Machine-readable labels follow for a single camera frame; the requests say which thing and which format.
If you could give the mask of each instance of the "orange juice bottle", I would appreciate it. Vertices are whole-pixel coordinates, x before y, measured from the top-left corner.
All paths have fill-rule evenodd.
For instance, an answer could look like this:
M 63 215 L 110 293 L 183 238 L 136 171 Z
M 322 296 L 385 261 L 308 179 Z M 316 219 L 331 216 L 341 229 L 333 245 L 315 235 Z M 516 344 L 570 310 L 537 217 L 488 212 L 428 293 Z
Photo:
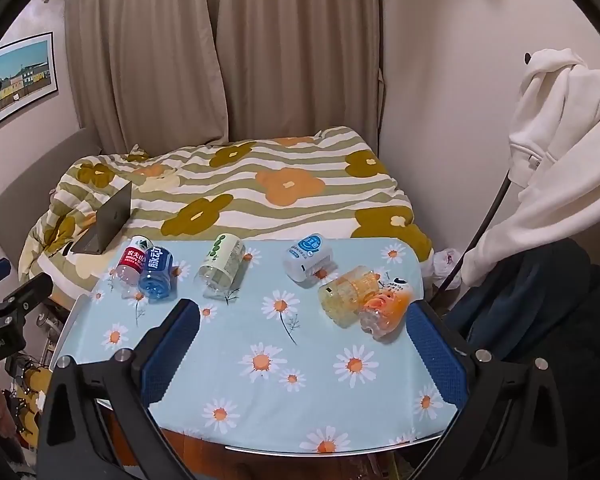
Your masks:
M 413 301 L 411 285 L 401 278 L 385 283 L 382 290 L 373 295 L 360 308 L 358 318 L 365 332 L 374 339 L 393 332 L 402 321 L 402 316 Z

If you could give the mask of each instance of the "plastic bag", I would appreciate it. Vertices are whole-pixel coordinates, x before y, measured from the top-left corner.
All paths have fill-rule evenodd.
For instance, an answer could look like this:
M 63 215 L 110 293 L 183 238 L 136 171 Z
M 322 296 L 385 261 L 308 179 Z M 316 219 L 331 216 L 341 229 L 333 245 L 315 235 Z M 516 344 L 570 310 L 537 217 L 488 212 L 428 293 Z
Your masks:
M 456 263 L 458 263 L 461 257 L 462 253 L 456 249 L 445 249 L 433 255 L 433 284 L 435 286 L 440 287 L 442 285 L 445 278 L 454 270 Z M 458 288 L 461 281 L 462 278 L 460 277 L 460 272 L 458 272 L 446 290 Z

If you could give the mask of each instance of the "wooden floor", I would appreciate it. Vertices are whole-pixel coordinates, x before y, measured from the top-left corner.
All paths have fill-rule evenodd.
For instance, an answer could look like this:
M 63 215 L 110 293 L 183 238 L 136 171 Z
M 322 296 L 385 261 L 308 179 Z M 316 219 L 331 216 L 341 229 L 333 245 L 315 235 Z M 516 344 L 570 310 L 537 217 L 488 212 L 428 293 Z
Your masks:
M 110 434 L 123 465 L 136 465 L 122 430 L 110 421 Z M 360 460 L 347 458 L 278 458 L 229 451 L 171 431 L 164 431 L 173 449 L 194 473 L 218 480 L 358 480 Z

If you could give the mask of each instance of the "laptop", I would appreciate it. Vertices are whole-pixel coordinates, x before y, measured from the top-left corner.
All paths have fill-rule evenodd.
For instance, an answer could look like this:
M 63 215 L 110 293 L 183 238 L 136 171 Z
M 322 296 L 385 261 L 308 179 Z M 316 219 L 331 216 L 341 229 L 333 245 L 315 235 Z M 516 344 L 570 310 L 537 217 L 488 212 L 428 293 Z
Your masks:
M 96 223 L 72 247 L 78 254 L 102 254 L 131 216 L 131 182 L 96 211 Z

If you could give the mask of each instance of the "clear plastic bottle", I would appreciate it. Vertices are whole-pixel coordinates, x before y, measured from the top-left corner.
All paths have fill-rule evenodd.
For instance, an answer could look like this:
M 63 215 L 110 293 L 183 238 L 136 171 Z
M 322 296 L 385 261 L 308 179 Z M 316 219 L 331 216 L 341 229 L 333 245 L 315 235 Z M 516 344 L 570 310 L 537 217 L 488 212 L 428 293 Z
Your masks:
M 134 236 L 122 253 L 113 279 L 114 287 L 123 298 L 131 298 L 138 290 L 138 280 L 146 262 L 146 252 L 153 247 L 151 240 Z
M 378 278 L 371 270 L 358 266 L 318 289 L 322 308 L 333 322 L 343 328 L 358 320 L 358 311 L 378 293 Z
M 138 281 L 138 289 L 150 300 L 161 300 L 171 293 L 173 256 L 164 247 L 151 247 Z
M 374 339 L 393 332 L 402 323 L 402 316 L 413 301 L 414 291 L 402 278 L 385 283 L 377 294 L 360 308 L 360 326 L 370 332 Z
M 198 276 L 211 293 L 223 294 L 229 290 L 244 252 L 244 243 L 237 236 L 224 233 L 216 238 L 198 270 Z

